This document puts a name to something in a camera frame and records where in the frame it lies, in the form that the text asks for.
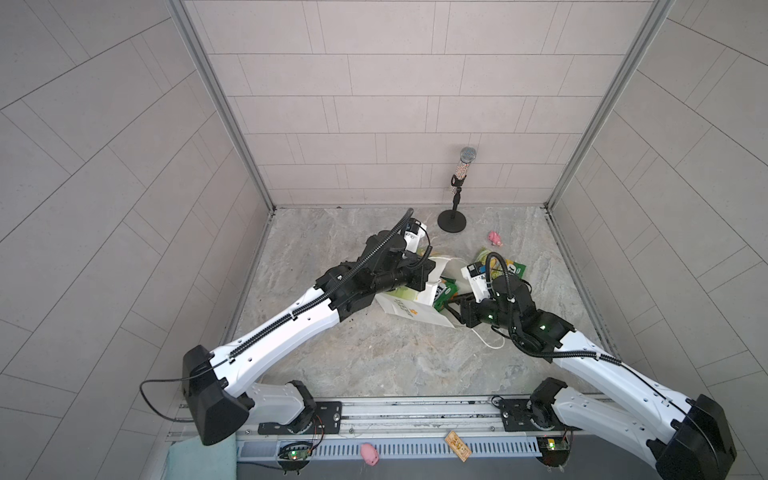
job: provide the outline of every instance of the mounting plate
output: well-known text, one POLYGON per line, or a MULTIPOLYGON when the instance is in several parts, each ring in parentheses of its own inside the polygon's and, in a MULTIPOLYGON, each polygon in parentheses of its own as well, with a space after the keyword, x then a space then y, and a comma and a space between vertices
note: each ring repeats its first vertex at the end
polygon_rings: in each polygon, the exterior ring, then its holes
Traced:
MULTIPOLYGON (((537 428, 531 421, 531 414, 528 413, 527 399, 500 399, 498 409, 502 411, 502 423, 505 432, 530 432, 531 427, 537 428)), ((554 428, 552 430, 562 430, 564 426, 557 418, 554 419, 554 428)))
MULTIPOLYGON (((315 415, 320 417, 322 424, 313 417, 313 423, 310 427, 300 434, 312 433, 316 426, 318 429, 325 428, 326 435, 339 433, 341 425, 341 402, 317 402, 315 415)), ((279 423, 260 423, 259 435, 300 435, 294 434, 288 430, 288 427, 279 423)))

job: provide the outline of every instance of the tiled wall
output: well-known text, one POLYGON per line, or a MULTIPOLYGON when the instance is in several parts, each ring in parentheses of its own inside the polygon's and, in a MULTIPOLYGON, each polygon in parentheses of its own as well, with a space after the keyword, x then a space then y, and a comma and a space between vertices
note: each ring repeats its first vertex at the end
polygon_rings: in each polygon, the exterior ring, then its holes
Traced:
POLYGON ((744 479, 768 475, 766 25, 678 0, 554 208, 622 358, 717 400, 744 479))
POLYGON ((0 478, 138 478, 138 383, 218 344, 267 211, 162 0, 6 0, 0 45, 0 478))
POLYGON ((279 205, 540 204, 650 2, 185 2, 279 205))

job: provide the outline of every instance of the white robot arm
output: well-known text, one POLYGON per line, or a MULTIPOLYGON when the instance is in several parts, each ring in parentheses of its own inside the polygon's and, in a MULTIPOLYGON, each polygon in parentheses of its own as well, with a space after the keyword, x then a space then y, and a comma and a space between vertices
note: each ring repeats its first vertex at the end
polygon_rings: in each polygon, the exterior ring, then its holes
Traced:
MULTIPOLYGON (((313 420, 315 402, 297 381, 284 386, 255 383, 275 362, 317 333, 369 306, 379 292, 398 286, 425 289, 435 263, 415 253, 425 235, 412 209, 389 231, 366 241, 355 262, 329 269, 296 302, 248 334, 213 351, 202 346, 184 355, 184 396, 204 445, 234 433, 246 420, 275 422, 291 432, 313 420)), ((621 408, 583 396, 556 379, 531 394, 528 414, 540 429, 556 422, 586 430, 652 465, 664 480, 723 480, 736 458, 733 440, 717 403, 688 399, 614 358, 559 316, 536 309, 530 286, 506 269, 491 281, 485 265, 463 269, 473 293, 457 296, 459 322, 489 323, 527 355, 580 376, 621 408)))
POLYGON ((664 480, 723 480, 736 449, 723 409, 712 399, 695 400, 661 385, 614 358, 559 316, 538 310, 530 285, 508 269, 491 280, 485 264, 462 269, 474 295, 459 299, 457 319, 472 328, 489 323, 523 353, 546 359, 586 380, 622 408, 589 399, 556 379, 546 379, 531 395, 530 414, 541 429, 555 418, 594 433, 634 453, 664 480), (506 329, 508 335, 499 329, 506 329))
POLYGON ((369 237, 356 262, 326 271, 296 302, 253 331, 210 352, 198 345, 184 355, 182 389, 204 445, 225 439, 249 417, 287 425, 292 432, 311 423, 316 405, 301 382, 255 382, 309 338, 369 306, 377 293, 399 286, 425 289, 435 262, 429 260, 432 246, 416 254, 426 230, 412 213, 409 208, 391 230, 369 237))

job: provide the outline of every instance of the microphone grille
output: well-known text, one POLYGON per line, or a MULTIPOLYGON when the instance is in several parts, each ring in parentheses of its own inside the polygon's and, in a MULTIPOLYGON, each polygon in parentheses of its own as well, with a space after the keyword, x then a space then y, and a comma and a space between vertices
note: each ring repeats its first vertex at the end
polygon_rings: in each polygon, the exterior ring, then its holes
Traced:
POLYGON ((472 147, 464 147, 462 148, 460 160, 462 161, 463 164, 470 164, 475 160, 477 156, 478 156, 477 150, 475 150, 472 147))

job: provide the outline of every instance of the small wooden tag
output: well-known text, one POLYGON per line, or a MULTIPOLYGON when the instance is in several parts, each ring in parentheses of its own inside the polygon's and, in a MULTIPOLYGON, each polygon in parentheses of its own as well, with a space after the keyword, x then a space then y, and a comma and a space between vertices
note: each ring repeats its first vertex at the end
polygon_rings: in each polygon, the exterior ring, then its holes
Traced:
POLYGON ((451 431, 448 436, 445 437, 445 441, 462 462, 466 462, 467 458, 472 454, 472 450, 470 450, 467 444, 456 435, 456 432, 451 431))

